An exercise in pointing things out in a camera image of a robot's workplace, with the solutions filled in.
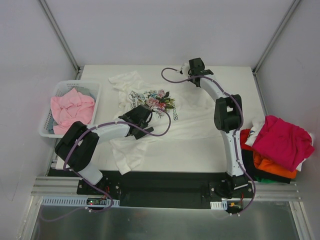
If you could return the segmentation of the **white floral t shirt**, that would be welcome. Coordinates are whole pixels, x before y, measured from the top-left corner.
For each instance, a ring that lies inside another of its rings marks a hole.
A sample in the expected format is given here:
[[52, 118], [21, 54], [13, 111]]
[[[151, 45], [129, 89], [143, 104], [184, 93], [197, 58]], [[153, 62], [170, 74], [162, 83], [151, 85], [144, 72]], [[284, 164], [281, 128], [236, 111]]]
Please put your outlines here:
[[141, 140], [117, 138], [111, 140], [115, 164], [124, 175], [141, 164], [148, 144], [156, 141], [206, 139], [220, 132], [214, 124], [215, 102], [202, 88], [179, 90], [173, 81], [150, 84], [137, 71], [110, 77], [109, 82], [118, 91], [120, 114], [139, 105], [152, 110], [151, 125], [164, 136], [147, 136]]

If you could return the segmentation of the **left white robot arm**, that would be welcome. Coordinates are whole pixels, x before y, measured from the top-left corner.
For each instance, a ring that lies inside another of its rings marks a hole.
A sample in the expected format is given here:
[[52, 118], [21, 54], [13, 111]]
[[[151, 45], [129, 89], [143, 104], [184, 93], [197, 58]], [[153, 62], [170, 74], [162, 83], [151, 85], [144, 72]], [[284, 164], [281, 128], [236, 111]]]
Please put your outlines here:
[[133, 136], [136, 140], [151, 133], [154, 128], [148, 127], [152, 119], [152, 110], [139, 105], [116, 118], [114, 124], [98, 126], [86, 125], [80, 121], [74, 122], [58, 142], [54, 152], [64, 162], [66, 169], [79, 173], [86, 179], [88, 188], [96, 195], [103, 193], [106, 182], [102, 172], [91, 163], [97, 145], [117, 138]]

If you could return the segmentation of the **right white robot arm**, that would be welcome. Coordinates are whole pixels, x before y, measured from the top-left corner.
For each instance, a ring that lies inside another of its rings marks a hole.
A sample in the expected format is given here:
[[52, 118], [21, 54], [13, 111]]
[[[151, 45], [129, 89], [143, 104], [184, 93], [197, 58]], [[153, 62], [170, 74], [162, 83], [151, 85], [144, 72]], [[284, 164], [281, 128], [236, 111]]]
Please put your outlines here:
[[188, 64], [189, 81], [205, 90], [215, 103], [213, 122], [224, 143], [227, 161], [225, 179], [215, 187], [215, 193], [222, 198], [235, 198], [248, 186], [240, 143], [244, 123], [242, 98], [226, 92], [217, 80], [211, 78], [214, 73], [206, 69], [201, 58], [191, 59]]

